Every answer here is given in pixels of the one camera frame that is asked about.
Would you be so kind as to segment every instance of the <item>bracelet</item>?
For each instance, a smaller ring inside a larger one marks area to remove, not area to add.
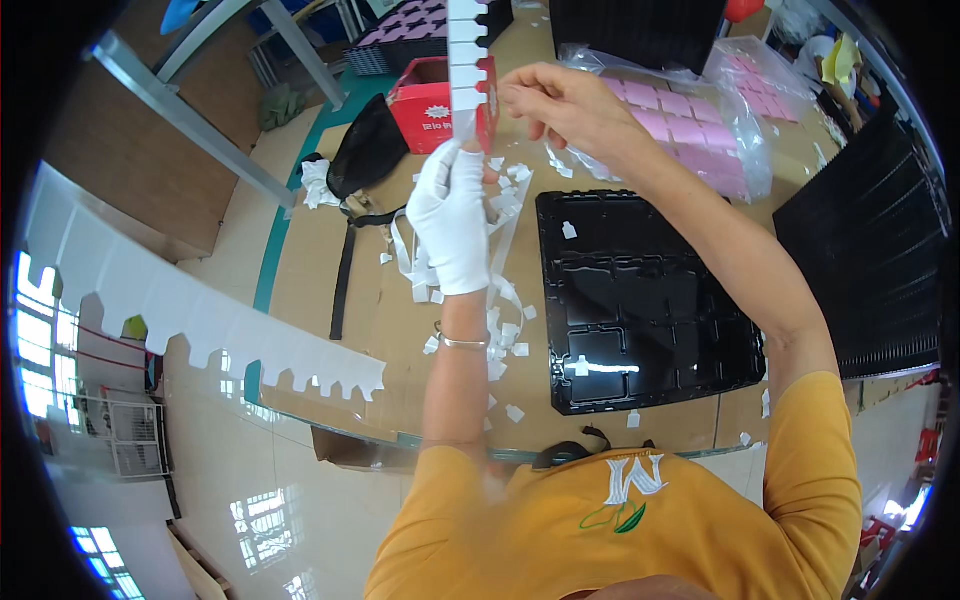
[[[487,346],[490,345],[490,332],[487,332],[487,339],[483,342],[458,342],[457,340],[451,340],[447,338],[442,331],[440,331],[440,322],[437,321],[433,324],[434,328],[437,330],[437,340],[441,343],[446,344],[450,348],[462,348],[466,350],[479,350],[486,351]]]

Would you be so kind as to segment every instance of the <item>red box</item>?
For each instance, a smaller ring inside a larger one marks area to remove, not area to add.
[[[496,69],[493,57],[477,62],[487,71],[487,80],[477,91],[487,94],[487,102],[477,107],[477,141],[486,154],[493,148],[499,110],[496,104]],[[387,106],[403,133],[410,152],[428,155],[453,137],[450,115],[450,83],[446,57],[416,59],[403,72],[387,96]]]

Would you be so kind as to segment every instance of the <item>person in yellow shirt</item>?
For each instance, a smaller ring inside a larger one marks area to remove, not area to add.
[[[594,75],[536,64],[500,100],[594,156],[696,249],[767,336],[773,417],[763,508],[705,468],[652,448],[520,467],[491,499],[486,462],[487,233],[483,155],[447,142],[407,215],[446,294],[414,484],[367,582],[370,599],[838,598],[851,574],[861,490],[824,316],[764,228],[668,156]]]

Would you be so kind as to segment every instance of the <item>hand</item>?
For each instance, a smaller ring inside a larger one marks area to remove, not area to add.
[[[446,296],[476,292],[490,285],[490,251],[483,183],[496,182],[485,171],[480,145],[450,139],[423,163],[407,204],[407,219],[437,269]]]
[[[511,117],[530,119],[530,139],[547,136],[558,149],[567,143],[610,166],[627,147],[658,148],[650,134],[607,88],[587,71],[539,62],[512,71],[499,83]]]

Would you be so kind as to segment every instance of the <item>white glove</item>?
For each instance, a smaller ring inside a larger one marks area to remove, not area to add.
[[[447,140],[423,163],[407,204],[407,219],[437,269],[445,296],[490,285],[483,162],[482,152],[464,152],[459,141]]]

